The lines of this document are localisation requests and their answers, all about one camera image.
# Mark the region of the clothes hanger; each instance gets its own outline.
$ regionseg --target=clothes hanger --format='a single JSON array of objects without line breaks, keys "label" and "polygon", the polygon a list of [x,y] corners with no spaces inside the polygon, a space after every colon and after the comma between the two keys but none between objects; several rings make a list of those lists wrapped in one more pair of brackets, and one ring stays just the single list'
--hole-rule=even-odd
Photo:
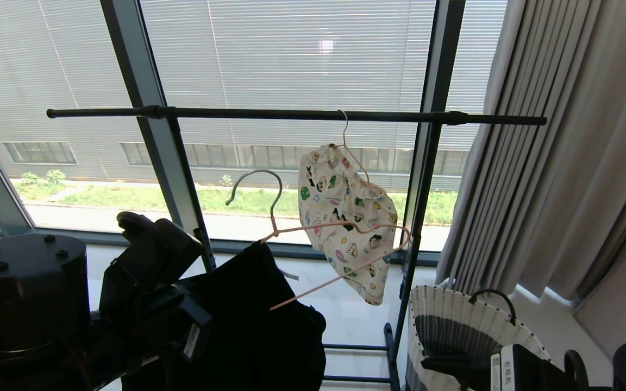
[{"label": "clothes hanger", "polygon": [[[356,156],[354,156],[353,153],[351,153],[351,151],[349,150],[349,148],[347,148],[347,142],[346,142],[346,137],[345,137],[345,132],[347,130],[347,127],[349,126],[349,119],[347,117],[347,114],[344,111],[339,110],[342,114],[345,115],[345,119],[346,119],[346,124],[345,124],[345,130],[342,131],[342,143],[343,143],[343,147],[345,148],[345,150],[349,153],[350,156],[352,156],[352,158],[354,159],[354,161],[359,165],[359,167],[362,168],[362,170],[364,171],[364,173],[366,174],[366,178],[368,183],[370,183],[371,181],[368,180],[368,172],[366,171],[366,169],[362,166],[361,163],[359,163],[359,160],[356,158]],[[277,178],[277,181],[279,182],[279,193],[277,194],[277,197],[275,198],[274,202],[272,203],[272,206],[270,207],[270,221],[272,222],[272,233],[270,233],[270,235],[267,235],[266,237],[264,237],[263,239],[260,240],[261,244],[266,243],[269,239],[273,238],[273,237],[278,237],[280,234],[282,233],[286,233],[286,232],[296,232],[296,231],[303,231],[303,230],[314,230],[316,228],[320,229],[323,227],[333,227],[336,225],[352,225],[353,227],[356,228],[358,233],[361,233],[363,235],[371,233],[375,230],[377,230],[380,227],[388,227],[388,228],[400,228],[401,230],[403,230],[403,232],[405,233],[404,237],[405,240],[400,243],[400,245],[398,245],[398,247],[392,248],[392,250],[390,250],[389,252],[385,253],[384,255],[381,255],[378,258],[375,258],[375,260],[370,260],[368,262],[365,262],[361,265],[359,265],[358,267],[356,267],[355,269],[352,270],[348,270],[347,272],[345,272],[345,274],[343,275],[338,275],[338,277],[333,278],[332,280],[328,280],[316,287],[313,287],[311,289],[309,289],[306,292],[303,292],[302,294],[299,295],[295,295],[295,297],[292,297],[288,300],[285,300],[283,302],[280,302],[279,304],[274,305],[273,307],[270,308],[270,311],[276,310],[279,307],[283,307],[287,304],[290,304],[291,302],[294,302],[302,297],[304,297],[305,295],[311,294],[319,289],[322,289],[324,287],[327,287],[328,285],[332,284],[335,281],[341,280],[342,278],[345,278],[347,275],[351,275],[355,272],[358,272],[359,270],[365,268],[365,267],[369,267],[370,265],[382,260],[383,258],[389,256],[392,253],[395,253],[397,251],[402,250],[404,247],[406,247],[409,243],[410,243],[410,230],[408,230],[407,228],[400,226],[400,225],[392,225],[392,224],[375,224],[373,225],[373,228],[370,230],[362,230],[355,221],[338,221],[335,223],[323,223],[323,224],[316,224],[316,225],[304,225],[303,227],[296,227],[296,228],[286,228],[285,230],[279,230],[277,228],[277,223],[276,220],[274,218],[274,207],[276,206],[277,202],[279,201],[280,197],[281,197],[281,193],[283,192],[283,188],[284,185],[281,182],[281,177],[275,173],[272,170],[253,170],[250,171],[248,173],[243,174],[240,178],[238,178],[238,180],[236,181],[236,183],[234,183],[233,185],[233,190],[231,191],[231,198],[229,198],[228,201],[226,201],[226,205],[229,205],[231,203],[231,201],[234,200],[234,198],[236,197],[236,189],[238,188],[238,185],[241,183],[241,181],[243,180],[243,178],[245,178],[246,176],[249,176],[251,174],[254,173],[268,173],[270,175],[273,175],[275,178]]]}]

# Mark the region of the white basket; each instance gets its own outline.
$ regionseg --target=white basket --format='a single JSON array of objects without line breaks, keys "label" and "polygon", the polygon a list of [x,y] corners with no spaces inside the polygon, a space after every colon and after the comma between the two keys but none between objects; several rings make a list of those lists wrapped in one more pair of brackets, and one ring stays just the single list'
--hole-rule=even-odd
[{"label": "white basket", "polygon": [[[511,314],[477,300],[481,293],[495,293],[506,299]],[[436,391],[461,389],[454,376],[424,369],[422,360],[444,356],[490,356],[503,346],[521,344],[538,357],[549,356],[528,327],[515,319],[514,306],[506,295],[493,289],[470,297],[439,287],[415,287],[410,294],[407,389]]]}]

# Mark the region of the bolt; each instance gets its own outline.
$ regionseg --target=bolt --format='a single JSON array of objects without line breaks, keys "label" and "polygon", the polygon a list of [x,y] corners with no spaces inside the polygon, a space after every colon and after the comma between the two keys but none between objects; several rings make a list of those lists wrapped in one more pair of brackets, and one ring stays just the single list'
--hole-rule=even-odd
[{"label": "bolt", "polygon": [[8,270],[8,262],[0,261],[0,272],[6,272]]}]

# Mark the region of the clothes rack base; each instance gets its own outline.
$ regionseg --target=clothes rack base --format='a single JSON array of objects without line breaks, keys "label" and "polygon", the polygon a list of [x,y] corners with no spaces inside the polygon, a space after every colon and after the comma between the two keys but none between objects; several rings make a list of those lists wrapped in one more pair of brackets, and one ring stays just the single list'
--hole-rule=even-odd
[{"label": "clothes rack base", "polygon": [[[425,164],[419,172],[415,173],[414,169],[410,174],[412,177],[418,175],[418,181],[421,191],[419,192],[418,210],[425,210],[427,207],[427,197],[421,195],[428,194],[431,183],[431,175],[436,159],[436,152],[439,144],[440,129],[443,125],[457,125],[465,123],[476,124],[516,124],[526,126],[541,126],[546,124],[547,119],[542,117],[527,116],[484,116],[470,115],[460,111],[449,111],[441,113],[408,113],[408,112],[377,112],[377,111],[346,111],[346,116],[341,111],[315,111],[315,110],[259,110],[259,109],[193,109],[193,108],[177,108],[172,106],[145,106],[128,109],[70,109],[70,110],[47,110],[49,118],[65,118],[65,117],[115,117],[115,116],[132,116],[144,118],[166,119],[169,129],[171,130],[173,143],[176,146],[180,165],[183,168],[184,180],[186,180],[190,192],[191,202],[198,221],[199,227],[194,230],[194,236],[204,244],[204,253],[202,254],[202,262],[204,269],[211,272],[216,269],[214,252],[211,249],[209,235],[207,235],[204,226],[204,218],[202,210],[199,207],[199,199],[197,191],[193,186],[193,178],[191,174],[190,164],[185,151],[185,146],[180,134],[180,125],[177,118],[248,118],[248,119],[297,119],[298,121],[376,121],[376,122],[428,122],[431,124],[427,137],[420,138],[420,132],[417,132],[417,143],[415,143],[415,156],[418,153],[424,154],[420,158],[425,160]],[[395,334],[390,324],[383,327],[383,337],[385,346],[371,345],[353,345],[353,344],[324,344],[328,350],[345,350],[345,351],[379,351],[385,352],[388,361],[388,377],[366,377],[366,376],[341,376],[326,375],[324,381],[337,382],[358,382],[358,383],[387,383],[390,385],[391,391],[400,391],[400,378],[398,376],[397,356],[400,349],[400,339],[402,338],[403,326],[407,314],[408,304],[410,300],[410,290],[412,289],[412,278],[417,267],[417,257],[420,251],[420,240],[422,238],[421,218],[413,218],[409,223],[408,215],[405,213],[405,221],[403,225],[408,226],[410,230],[410,248],[403,251],[403,281],[400,284],[400,311],[398,314],[397,325],[395,326]]]}]

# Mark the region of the beige curtain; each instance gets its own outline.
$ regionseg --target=beige curtain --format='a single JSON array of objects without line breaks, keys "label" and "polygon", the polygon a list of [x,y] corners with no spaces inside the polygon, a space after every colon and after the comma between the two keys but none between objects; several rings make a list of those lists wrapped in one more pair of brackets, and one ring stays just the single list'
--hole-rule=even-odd
[{"label": "beige curtain", "polygon": [[512,0],[437,283],[586,295],[626,248],[626,0]]}]

